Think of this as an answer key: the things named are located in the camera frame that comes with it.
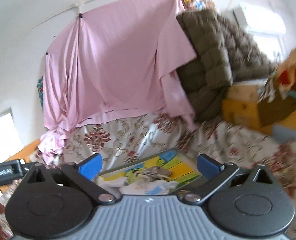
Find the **white muslin cloth blue print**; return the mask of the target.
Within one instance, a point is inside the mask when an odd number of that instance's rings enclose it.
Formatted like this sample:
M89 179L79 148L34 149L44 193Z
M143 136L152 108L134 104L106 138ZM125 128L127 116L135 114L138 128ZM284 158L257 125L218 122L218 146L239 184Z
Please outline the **white muslin cloth blue print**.
M154 180L152 182L140 179L135 182L128 183L126 177L119 177L115 180L101 180L98 185L110 193L154 196L169 194L178 187L179 183L163 179Z

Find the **grey tray with cartoon picture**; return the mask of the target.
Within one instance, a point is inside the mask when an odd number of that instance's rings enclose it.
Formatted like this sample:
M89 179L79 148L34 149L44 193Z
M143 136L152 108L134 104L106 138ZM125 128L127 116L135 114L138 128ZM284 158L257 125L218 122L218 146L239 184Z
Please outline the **grey tray with cartoon picture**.
M167 195L201 177L192 161L173 148L123 167L100 173L95 183L121 195Z

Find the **floral satin bed cover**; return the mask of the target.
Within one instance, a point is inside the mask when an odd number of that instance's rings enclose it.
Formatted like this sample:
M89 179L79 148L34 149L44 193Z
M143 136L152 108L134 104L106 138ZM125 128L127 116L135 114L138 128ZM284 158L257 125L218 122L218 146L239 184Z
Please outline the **floral satin bed cover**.
M100 153L104 169L108 170L170 148L179 148L191 159L205 153L217 161L231 161L242 167L267 165L279 178L296 211L296 130L280 125L273 126L271 135L265 135L219 119L203 123L194 132L189 132L180 118L167 115L118 119L76 129L50 167L78 163ZM290 234L296 238L296 214Z

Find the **beige grey knit cloth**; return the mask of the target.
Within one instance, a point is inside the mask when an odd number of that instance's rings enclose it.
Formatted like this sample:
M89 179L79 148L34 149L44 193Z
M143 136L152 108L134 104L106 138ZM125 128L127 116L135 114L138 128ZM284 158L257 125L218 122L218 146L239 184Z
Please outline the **beige grey knit cloth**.
M160 179L171 180L170 175L172 171L164 169L161 166L153 166L149 168L144 168L143 170L137 171L135 176L144 181L152 182Z

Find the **olive quilted blanket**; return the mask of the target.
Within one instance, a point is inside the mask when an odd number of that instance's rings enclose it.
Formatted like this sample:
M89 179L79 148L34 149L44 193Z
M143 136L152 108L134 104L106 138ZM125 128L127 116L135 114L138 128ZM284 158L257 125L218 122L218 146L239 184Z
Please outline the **olive quilted blanket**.
M184 12L177 21L197 55L177 69L196 122L219 115L234 82L266 79L277 67L250 34L214 10Z

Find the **pink hanging sheet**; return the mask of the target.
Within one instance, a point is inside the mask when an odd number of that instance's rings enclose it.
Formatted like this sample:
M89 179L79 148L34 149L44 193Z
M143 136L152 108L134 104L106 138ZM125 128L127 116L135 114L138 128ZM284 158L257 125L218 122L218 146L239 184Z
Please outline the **pink hanging sheet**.
M178 0L119 0L82 13L55 38L45 56L46 164L81 126L160 113L194 127L176 70L196 53L177 9Z

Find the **colourful patterned fabric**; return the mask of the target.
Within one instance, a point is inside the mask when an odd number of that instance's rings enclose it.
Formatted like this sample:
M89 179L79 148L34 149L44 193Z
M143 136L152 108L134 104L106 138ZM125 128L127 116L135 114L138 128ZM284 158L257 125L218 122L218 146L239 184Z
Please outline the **colourful patterned fabric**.
M259 102L267 100L272 102L277 96L282 100L291 96L296 99L296 48L277 67L275 73L268 78Z

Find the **wooden chair frame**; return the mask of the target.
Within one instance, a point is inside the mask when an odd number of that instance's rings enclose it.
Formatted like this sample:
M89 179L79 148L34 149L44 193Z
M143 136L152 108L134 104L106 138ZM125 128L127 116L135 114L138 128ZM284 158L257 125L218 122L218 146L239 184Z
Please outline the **wooden chair frame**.
M36 139L35 141L25 146L20 152L17 152L15 155L8 158L6 161L23 159L26 163L30 162L31 161L30 156L38 150L39 143L40 143L40 139Z

